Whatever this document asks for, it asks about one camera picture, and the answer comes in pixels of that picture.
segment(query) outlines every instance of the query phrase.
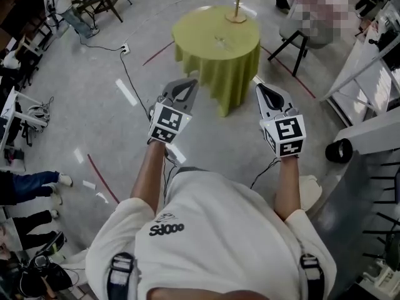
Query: blue jeans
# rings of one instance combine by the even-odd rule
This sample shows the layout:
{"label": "blue jeans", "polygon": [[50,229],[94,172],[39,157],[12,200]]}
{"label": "blue jeans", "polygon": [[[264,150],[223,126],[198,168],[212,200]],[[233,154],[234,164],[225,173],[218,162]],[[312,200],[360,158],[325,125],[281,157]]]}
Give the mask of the blue jeans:
{"label": "blue jeans", "polygon": [[58,172],[45,171],[26,176],[12,175],[17,203],[33,200],[36,197],[49,197],[53,190],[43,184],[58,182]]}
{"label": "blue jeans", "polygon": [[66,12],[61,13],[60,16],[62,16],[65,21],[67,21],[79,34],[82,34],[85,38],[90,37],[92,34],[92,29],[82,19],[81,15],[74,7],[70,7]]}

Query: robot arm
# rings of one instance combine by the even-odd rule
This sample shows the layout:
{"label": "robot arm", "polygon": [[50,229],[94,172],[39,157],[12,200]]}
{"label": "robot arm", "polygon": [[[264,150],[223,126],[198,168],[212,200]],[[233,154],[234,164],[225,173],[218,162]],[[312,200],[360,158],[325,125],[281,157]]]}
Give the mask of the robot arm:
{"label": "robot arm", "polygon": [[150,108],[149,137],[171,143],[192,119],[191,109],[198,89],[198,81],[192,78],[168,83]]}
{"label": "robot arm", "polygon": [[256,86],[265,140],[277,157],[301,153],[306,138],[303,116],[293,107],[290,94],[270,84]]}

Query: power outlet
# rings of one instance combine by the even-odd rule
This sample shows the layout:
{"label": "power outlet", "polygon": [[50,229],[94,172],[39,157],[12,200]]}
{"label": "power outlet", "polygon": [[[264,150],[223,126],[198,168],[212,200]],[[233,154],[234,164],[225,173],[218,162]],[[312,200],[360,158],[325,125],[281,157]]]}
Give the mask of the power outlet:
{"label": "power outlet", "polygon": [[131,50],[129,49],[128,44],[127,44],[127,43],[124,43],[124,44],[122,45],[122,54],[123,54],[123,55],[127,55],[127,54],[130,53],[130,52],[131,52]]}

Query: desk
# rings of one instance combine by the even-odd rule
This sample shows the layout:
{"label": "desk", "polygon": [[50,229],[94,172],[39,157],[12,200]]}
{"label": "desk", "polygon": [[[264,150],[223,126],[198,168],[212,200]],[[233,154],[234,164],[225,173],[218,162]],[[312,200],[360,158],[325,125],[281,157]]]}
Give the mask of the desk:
{"label": "desk", "polygon": [[9,148],[13,148],[11,146],[7,146],[6,142],[7,142],[7,138],[8,138],[8,134],[9,134],[9,130],[11,127],[11,123],[13,122],[14,118],[19,118],[23,121],[27,121],[33,124],[38,124],[40,126],[43,127],[47,127],[48,124],[40,119],[36,119],[35,117],[31,117],[31,116],[27,116],[26,114],[20,113],[16,111],[16,107],[15,107],[15,103],[17,102],[18,98],[23,98],[27,101],[30,101],[34,104],[37,104],[39,106],[42,105],[41,102],[36,101],[20,92],[17,92],[14,90],[14,87],[11,89],[10,94],[8,95],[7,101],[1,111],[1,117],[7,119],[7,123],[5,125],[5,130],[4,130],[4,135],[1,139],[0,142],[0,170],[2,171],[25,171],[25,168],[23,168],[23,170],[21,169],[16,169],[13,168],[12,166],[7,166],[4,163],[4,155],[3,155],[3,151],[4,149],[9,149]]}
{"label": "desk", "polygon": [[[115,10],[114,5],[116,4],[118,0],[88,0],[88,1],[79,1],[79,5],[76,7],[79,13],[86,12],[88,15],[93,20],[93,25],[96,27],[96,23],[94,20],[94,15],[98,13],[102,13],[104,11],[111,10],[116,17],[123,22],[121,17],[119,16],[118,12]],[[99,3],[99,5],[95,8],[93,8],[93,11],[88,11],[86,8],[89,6],[92,6],[93,4]]]}
{"label": "desk", "polygon": [[173,27],[175,60],[183,71],[199,71],[200,85],[210,88],[227,116],[244,102],[251,79],[257,74],[260,37],[256,22],[241,24],[225,18],[230,6],[201,7],[184,15]]}

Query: white desk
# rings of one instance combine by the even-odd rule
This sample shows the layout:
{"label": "white desk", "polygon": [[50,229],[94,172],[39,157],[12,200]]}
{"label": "white desk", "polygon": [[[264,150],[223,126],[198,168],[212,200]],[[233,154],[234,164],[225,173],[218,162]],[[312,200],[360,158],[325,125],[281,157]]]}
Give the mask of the white desk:
{"label": "white desk", "polygon": [[6,146],[6,142],[7,142],[7,138],[8,138],[8,134],[9,134],[9,129],[11,127],[11,123],[13,122],[14,118],[19,118],[23,121],[27,121],[27,122],[33,123],[33,124],[38,124],[43,127],[48,126],[47,122],[44,122],[40,119],[36,119],[35,117],[27,116],[26,114],[23,114],[23,113],[17,112],[16,111],[16,102],[17,102],[18,98],[23,98],[34,104],[38,104],[38,105],[42,104],[41,102],[36,101],[28,96],[25,96],[24,94],[17,92],[14,90],[14,88],[12,88],[10,94],[8,95],[7,101],[1,111],[1,117],[4,119],[7,119],[7,123],[4,126],[4,128],[5,128],[4,135],[0,142],[0,155],[1,155],[0,156],[0,170],[2,170],[2,171],[19,171],[19,172],[25,171],[25,167],[15,168],[12,166],[8,166],[5,163],[4,156],[3,156],[4,149],[13,148],[12,146]]}

